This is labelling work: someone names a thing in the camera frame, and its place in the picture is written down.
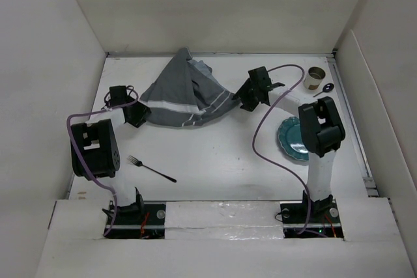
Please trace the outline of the teal ceramic plate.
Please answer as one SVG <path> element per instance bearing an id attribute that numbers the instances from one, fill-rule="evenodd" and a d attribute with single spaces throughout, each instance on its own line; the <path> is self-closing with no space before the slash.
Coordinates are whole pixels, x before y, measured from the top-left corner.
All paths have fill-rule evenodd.
<path id="1" fill-rule="evenodd" d="M 285 119 L 277 130 L 276 139 L 279 147 L 287 156 L 296 161 L 309 161 L 308 150 L 302 141 L 299 118 Z"/>

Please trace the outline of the beige metal cup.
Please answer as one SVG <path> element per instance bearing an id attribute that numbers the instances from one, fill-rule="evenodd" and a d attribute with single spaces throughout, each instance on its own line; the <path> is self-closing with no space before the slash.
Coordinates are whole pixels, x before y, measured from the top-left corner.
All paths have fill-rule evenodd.
<path id="1" fill-rule="evenodd" d="M 326 72 L 317 66 L 308 69 L 305 79 L 304 87 L 308 90 L 316 90 L 326 77 Z"/>

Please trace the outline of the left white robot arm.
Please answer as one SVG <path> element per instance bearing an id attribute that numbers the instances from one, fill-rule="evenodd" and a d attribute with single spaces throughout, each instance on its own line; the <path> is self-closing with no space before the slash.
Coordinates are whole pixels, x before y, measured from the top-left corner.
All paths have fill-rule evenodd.
<path id="1" fill-rule="evenodd" d="M 110 192 L 114 209 L 118 205 L 116 188 L 100 180 L 115 178 L 121 167 L 115 130 L 125 124 L 139 128 L 150 113 L 133 86 L 117 85 L 109 88 L 101 109 L 66 119 L 73 173 Z"/>

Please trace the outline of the black spoon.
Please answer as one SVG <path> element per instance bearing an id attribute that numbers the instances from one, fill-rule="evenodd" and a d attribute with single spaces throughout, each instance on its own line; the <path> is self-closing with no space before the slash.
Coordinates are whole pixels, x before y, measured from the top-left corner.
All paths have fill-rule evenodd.
<path id="1" fill-rule="evenodd" d="M 335 85 L 333 83 L 327 83 L 323 86 L 322 90 L 318 92 L 316 95 L 314 95 L 313 97 L 316 98 L 321 94 L 332 92 L 334 90 L 334 87 Z"/>

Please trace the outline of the grey striped cloth placemat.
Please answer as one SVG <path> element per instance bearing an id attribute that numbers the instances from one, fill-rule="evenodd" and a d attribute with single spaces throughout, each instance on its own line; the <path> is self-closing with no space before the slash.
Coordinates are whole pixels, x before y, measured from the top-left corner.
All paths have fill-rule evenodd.
<path id="1" fill-rule="evenodd" d="M 212 75 L 212 68 L 181 48 L 140 96 L 151 109 L 147 121 L 159 126 L 202 126 L 230 112 L 239 101 Z"/>

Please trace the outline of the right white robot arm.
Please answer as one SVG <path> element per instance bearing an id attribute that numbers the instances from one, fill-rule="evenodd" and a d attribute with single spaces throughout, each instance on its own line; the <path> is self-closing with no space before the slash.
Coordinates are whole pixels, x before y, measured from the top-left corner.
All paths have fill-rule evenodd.
<path id="1" fill-rule="evenodd" d="M 301 214 L 307 221 L 315 222 L 332 204 L 332 168 L 336 152 L 345 139 L 336 104 L 329 96 L 313 98 L 295 91 L 295 87 L 273 83 L 264 66 L 250 70 L 248 75 L 234 95 L 242 109 L 253 111 L 262 103 L 270 106 L 269 111 L 279 108 L 300 121 L 301 141 L 308 151 L 308 178 Z"/>

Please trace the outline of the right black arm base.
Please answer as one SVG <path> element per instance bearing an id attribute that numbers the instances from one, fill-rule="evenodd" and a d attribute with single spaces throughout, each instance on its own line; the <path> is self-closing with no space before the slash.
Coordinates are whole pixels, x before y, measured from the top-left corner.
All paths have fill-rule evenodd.
<path id="1" fill-rule="evenodd" d="M 340 238 L 344 239 L 336 201 L 307 219 L 307 204 L 302 201 L 281 201 L 275 219 L 281 222 L 285 239 L 290 238 Z"/>

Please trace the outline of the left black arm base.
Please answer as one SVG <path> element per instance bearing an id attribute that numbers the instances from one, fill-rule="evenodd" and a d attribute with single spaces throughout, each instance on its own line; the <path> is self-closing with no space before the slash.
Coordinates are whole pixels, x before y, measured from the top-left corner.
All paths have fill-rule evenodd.
<path id="1" fill-rule="evenodd" d="M 145 202 L 144 210 L 117 210 L 108 239 L 158 240 L 165 238 L 166 203 Z"/>

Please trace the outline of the black fork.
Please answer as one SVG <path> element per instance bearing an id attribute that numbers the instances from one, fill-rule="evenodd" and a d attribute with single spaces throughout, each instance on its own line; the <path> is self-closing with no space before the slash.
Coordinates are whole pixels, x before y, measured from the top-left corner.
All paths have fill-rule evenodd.
<path id="1" fill-rule="evenodd" d="M 148 169 L 148 170 L 150 170 L 150 171 L 158 174 L 159 176 L 161 176 L 161 177 L 169 180 L 172 183 L 177 183 L 177 180 L 175 178 L 172 178 L 172 177 L 170 177 L 170 176 L 168 176 L 166 174 L 161 173 L 160 171 L 157 171 L 157 170 L 155 170 L 155 169 L 153 169 L 153 168 L 145 165 L 142 161 L 138 160 L 137 158 L 135 158 L 135 157 L 133 157 L 131 155 L 129 155 L 127 157 L 127 160 L 128 160 L 128 162 L 130 162 L 132 165 L 134 165 L 136 167 L 144 167 L 144 168 L 146 168 L 146 169 Z"/>

